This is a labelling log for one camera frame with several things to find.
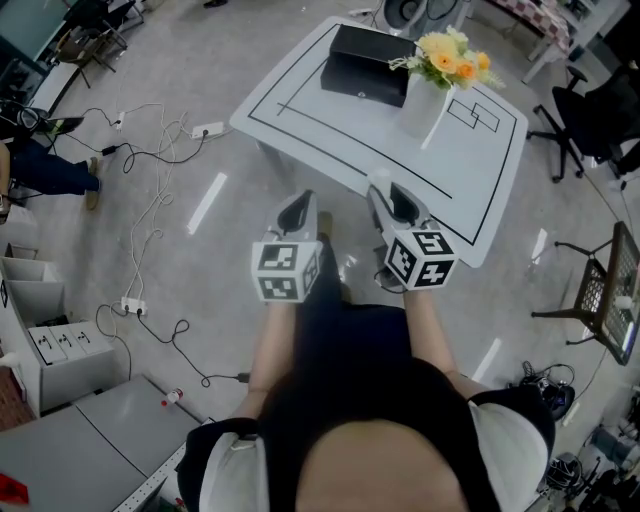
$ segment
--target black office chair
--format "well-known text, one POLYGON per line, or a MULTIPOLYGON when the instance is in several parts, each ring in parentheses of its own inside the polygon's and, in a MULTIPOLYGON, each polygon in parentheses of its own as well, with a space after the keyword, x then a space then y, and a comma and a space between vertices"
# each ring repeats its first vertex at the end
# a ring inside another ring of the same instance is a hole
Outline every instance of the black office chair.
POLYGON ((635 63, 620 66, 604 85, 584 96, 573 89, 580 80, 587 82, 587 77, 572 66, 567 69, 573 76, 569 85, 554 87, 552 91, 565 128, 538 105, 534 114, 542 111, 554 131, 527 132, 527 139, 541 137, 560 145, 560 174, 551 178, 554 183, 564 178, 567 153, 578 166, 576 176, 581 178, 584 174, 582 159, 573 149, 572 141, 583 157, 591 156, 601 164, 621 155, 620 144, 640 137, 640 77, 635 63))

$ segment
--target small bottle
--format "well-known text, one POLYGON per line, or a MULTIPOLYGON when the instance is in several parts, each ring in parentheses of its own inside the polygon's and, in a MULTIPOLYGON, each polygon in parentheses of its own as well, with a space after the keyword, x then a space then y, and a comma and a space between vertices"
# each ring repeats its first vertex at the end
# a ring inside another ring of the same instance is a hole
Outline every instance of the small bottle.
POLYGON ((175 404, 183 396, 184 396, 184 391, 182 391, 180 388, 176 388, 166 396, 165 400, 161 402, 162 406, 166 407, 169 404, 175 404))

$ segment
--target orange flower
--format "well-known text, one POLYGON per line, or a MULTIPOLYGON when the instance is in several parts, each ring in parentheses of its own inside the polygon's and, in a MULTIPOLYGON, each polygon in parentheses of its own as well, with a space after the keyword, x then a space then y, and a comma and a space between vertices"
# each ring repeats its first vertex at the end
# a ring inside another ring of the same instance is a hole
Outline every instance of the orange flower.
POLYGON ((476 54, 476 59, 478 61, 478 67, 483 71, 489 69, 489 66, 491 66, 491 59, 484 52, 478 52, 476 54))
POLYGON ((476 77, 476 70, 471 62, 463 60, 458 64, 457 74, 465 80, 473 80, 476 77))
POLYGON ((433 53, 429 56, 429 60, 438 71, 442 71, 443 73, 448 73, 450 75, 456 72, 456 60, 447 53, 433 53))

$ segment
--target white drawer unit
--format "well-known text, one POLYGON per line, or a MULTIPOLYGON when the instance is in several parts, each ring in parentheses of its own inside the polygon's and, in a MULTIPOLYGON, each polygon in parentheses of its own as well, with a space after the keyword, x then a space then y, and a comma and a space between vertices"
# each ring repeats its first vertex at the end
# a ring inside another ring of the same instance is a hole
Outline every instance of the white drawer unit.
POLYGON ((67 327, 87 354, 97 354, 111 348, 111 345, 94 322, 69 324, 67 327))
POLYGON ((31 339, 33 339, 45 364, 53 364, 67 360, 67 355, 60 348, 58 340, 51 334, 48 327, 32 327, 29 329, 29 334, 31 334, 31 339))
POLYGON ((17 354, 36 417, 116 385, 111 343, 94 322, 64 323, 64 291, 53 263, 0 258, 0 349, 17 354))
POLYGON ((49 327, 51 334, 58 341, 58 345, 63 350, 67 359, 78 359, 87 355, 80 342, 75 338, 68 325, 56 325, 49 327))

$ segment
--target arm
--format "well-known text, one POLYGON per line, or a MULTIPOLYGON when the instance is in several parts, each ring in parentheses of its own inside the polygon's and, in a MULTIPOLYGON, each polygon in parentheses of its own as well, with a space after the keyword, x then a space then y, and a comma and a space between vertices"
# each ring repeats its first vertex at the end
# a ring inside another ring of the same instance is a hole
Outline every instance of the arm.
POLYGON ((296 305, 272 302, 251 367, 249 392, 233 417, 257 418, 271 388, 293 366, 296 305))
POLYGON ((461 375, 458 371, 431 293, 427 291, 406 292, 404 294, 404 308, 413 357, 422 359, 438 368, 466 399, 486 391, 484 386, 461 375))

